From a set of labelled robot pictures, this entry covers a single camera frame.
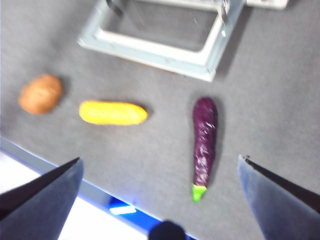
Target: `white floor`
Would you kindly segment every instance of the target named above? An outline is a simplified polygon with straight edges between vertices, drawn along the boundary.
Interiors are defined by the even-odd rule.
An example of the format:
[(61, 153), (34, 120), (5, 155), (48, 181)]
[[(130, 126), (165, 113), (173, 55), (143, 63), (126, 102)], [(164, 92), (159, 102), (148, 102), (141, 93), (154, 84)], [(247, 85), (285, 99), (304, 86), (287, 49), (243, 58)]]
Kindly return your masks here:
[[(0, 193), (25, 184), (39, 174), (0, 152)], [(146, 240), (147, 236), (77, 197), (59, 240)]]

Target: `toy vegetable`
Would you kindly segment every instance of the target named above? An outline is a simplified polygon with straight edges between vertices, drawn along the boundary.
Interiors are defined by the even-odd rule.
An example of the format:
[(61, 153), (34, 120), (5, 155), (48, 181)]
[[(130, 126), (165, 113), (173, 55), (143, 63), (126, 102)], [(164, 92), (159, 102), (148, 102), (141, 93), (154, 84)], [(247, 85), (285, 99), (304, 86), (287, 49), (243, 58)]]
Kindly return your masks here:
[(135, 125), (147, 119), (142, 107), (128, 102), (84, 101), (79, 107), (80, 117), (97, 125)]
[(209, 177), (216, 156), (218, 112), (209, 97), (200, 98), (193, 109), (194, 123), (194, 178), (193, 201), (198, 202), (207, 190)]

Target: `yellow corn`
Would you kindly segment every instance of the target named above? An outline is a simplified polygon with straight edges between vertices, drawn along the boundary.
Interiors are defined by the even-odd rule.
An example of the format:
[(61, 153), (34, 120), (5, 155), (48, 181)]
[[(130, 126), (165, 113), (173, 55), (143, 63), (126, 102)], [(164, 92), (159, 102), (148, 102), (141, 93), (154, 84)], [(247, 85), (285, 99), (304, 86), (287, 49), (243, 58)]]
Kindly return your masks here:
[(79, 107), (80, 117), (97, 125), (134, 125), (147, 119), (142, 107), (128, 102), (84, 101)]

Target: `eggplant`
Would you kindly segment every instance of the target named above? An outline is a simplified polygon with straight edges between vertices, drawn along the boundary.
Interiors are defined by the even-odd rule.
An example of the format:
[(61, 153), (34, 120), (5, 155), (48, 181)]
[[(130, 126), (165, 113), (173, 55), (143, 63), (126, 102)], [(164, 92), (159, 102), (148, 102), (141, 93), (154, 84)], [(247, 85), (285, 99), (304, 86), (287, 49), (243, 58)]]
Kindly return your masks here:
[(197, 100), (193, 108), (194, 177), (192, 198), (198, 202), (208, 188), (210, 173), (216, 157), (218, 111), (209, 97)]

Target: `blue light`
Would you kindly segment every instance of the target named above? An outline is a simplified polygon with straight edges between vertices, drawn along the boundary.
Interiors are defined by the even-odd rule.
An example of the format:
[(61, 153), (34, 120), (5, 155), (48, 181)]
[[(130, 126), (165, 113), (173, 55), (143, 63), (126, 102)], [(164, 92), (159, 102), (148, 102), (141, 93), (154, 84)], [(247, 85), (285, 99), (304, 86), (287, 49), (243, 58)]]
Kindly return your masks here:
[(118, 206), (109, 208), (109, 210), (114, 215), (134, 214), (137, 212), (134, 206)]

